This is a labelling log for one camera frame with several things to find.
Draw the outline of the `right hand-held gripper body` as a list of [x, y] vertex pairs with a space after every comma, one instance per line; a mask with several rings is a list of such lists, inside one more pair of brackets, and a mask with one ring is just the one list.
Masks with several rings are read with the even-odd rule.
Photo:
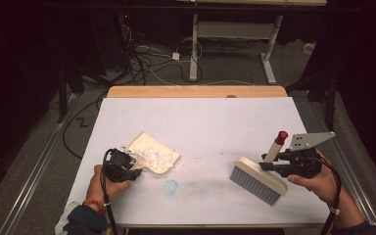
[[294, 134], [290, 147], [282, 154], [282, 159], [290, 163], [282, 169], [282, 176], [295, 174], [313, 178], [322, 168], [315, 147], [335, 136], [334, 131]]

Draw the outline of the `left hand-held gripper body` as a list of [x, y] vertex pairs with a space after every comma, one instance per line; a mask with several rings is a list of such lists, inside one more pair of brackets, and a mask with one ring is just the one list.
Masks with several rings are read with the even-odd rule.
[[130, 180], [130, 174], [128, 172], [130, 162], [128, 161], [127, 155], [118, 149], [110, 149], [108, 156], [110, 158], [105, 161], [105, 175], [112, 182]]

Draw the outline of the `cream brush with red-tipped handle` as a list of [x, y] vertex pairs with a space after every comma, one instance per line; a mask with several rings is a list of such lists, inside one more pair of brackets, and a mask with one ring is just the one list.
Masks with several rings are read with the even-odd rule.
[[230, 179], [270, 206], [274, 206], [288, 191], [283, 180], [263, 170], [260, 163], [245, 157], [239, 157], [234, 162]]

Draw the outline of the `cream dustpan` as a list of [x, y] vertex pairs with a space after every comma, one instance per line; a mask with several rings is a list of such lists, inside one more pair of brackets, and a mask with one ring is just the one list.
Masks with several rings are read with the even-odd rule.
[[130, 142], [127, 145], [127, 150], [129, 152], [131, 152], [133, 154], [134, 158], [136, 159], [136, 164], [133, 167], [134, 169], [136, 169], [136, 168], [146, 168], [146, 167], [142, 167], [141, 165], [139, 165], [137, 163], [138, 153], [142, 152], [145, 149], [150, 149], [150, 148], [162, 150], [162, 151], [173, 150], [173, 149], [170, 149], [169, 147], [167, 147], [166, 145], [164, 145], [163, 143], [159, 142], [155, 138], [149, 136], [147, 133], [141, 132], [139, 135], [137, 135], [135, 137], [135, 139], [132, 142]]

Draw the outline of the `pile of white paper scraps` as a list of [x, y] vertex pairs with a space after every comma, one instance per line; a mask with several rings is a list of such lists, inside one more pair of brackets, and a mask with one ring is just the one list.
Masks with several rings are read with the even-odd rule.
[[157, 149], [145, 149], [138, 153], [137, 163], [154, 173], [169, 171], [180, 157], [173, 150], [162, 151]]

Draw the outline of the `person's left hand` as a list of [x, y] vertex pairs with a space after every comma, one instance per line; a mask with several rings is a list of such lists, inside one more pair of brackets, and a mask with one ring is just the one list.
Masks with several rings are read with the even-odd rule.
[[126, 189], [132, 186], [131, 181], [124, 181], [121, 183], [114, 183], [110, 179], [106, 180], [106, 190], [103, 190], [101, 183], [102, 166], [96, 164], [94, 166], [94, 175], [92, 176], [84, 205], [93, 209], [95, 212], [101, 212], [103, 210], [102, 204], [105, 202], [104, 195], [109, 196], [109, 201], [113, 202], [118, 194], [124, 192]]

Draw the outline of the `person's right hand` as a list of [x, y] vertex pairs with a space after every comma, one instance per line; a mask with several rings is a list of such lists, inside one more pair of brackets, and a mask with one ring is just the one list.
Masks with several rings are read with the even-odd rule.
[[331, 163], [320, 151], [317, 151], [317, 153], [320, 155], [322, 162], [321, 171], [317, 175], [313, 178], [305, 178], [291, 174], [287, 177], [287, 180], [296, 185], [305, 187], [331, 208], [335, 202], [335, 197], [338, 191], [337, 181], [332, 169], [330, 168]]

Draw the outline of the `black metal stand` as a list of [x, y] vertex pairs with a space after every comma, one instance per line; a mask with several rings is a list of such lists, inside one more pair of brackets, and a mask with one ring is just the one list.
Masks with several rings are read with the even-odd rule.
[[320, 70], [303, 76], [299, 81], [286, 87], [286, 92], [303, 90], [310, 102], [325, 103], [325, 124], [329, 130], [334, 129], [337, 75], [332, 71]]
[[59, 118], [58, 123], [61, 123], [68, 111], [68, 97], [67, 87], [74, 94], [82, 94], [84, 86], [81, 81], [81, 72], [77, 64], [61, 64], [58, 70], [59, 83]]

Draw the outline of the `metal floor rail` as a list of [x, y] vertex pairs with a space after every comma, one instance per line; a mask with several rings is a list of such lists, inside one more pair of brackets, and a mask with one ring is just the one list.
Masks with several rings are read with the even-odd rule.
[[0, 185], [0, 235], [54, 235], [63, 213], [76, 159], [63, 152], [67, 121], [59, 120], [56, 101], [28, 133]]
[[331, 127], [326, 124], [326, 104], [314, 102], [310, 106], [320, 129], [336, 134], [331, 140], [321, 144], [319, 150], [339, 171], [345, 188], [364, 218], [376, 223], [376, 211], [367, 186], [374, 164], [359, 139], [341, 95], [335, 95]]

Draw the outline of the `white desk frame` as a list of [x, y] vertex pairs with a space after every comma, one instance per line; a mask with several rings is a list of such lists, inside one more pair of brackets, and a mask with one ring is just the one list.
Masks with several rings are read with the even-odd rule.
[[[268, 7], [274, 6], [278, 8], [285, 7], [303, 7], [310, 10], [314, 7], [324, 7], [327, 4], [326, 0], [178, 0], [179, 2], [188, 2], [192, 6], [212, 6], [228, 5], [234, 7]], [[192, 22], [192, 41], [191, 56], [190, 56], [190, 72], [189, 80], [198, 81], [199, 59], [201, 58], [203, 48], [198, 41], [202, 38], [231, 38], [231, 39], [267, 39], [268, 46], [264, 53], [259, 55], [260, 63], [265, 72], [267, 82], [275, 84], [276, 79], [270, 64], [270, 56], [277, 39], [280, 26], [282, 24], [283, 14], [276, 14], [273, 23], [234, 23], [229, 20], [218, 22], [200, 21], [198, 14], [193, 15]]]

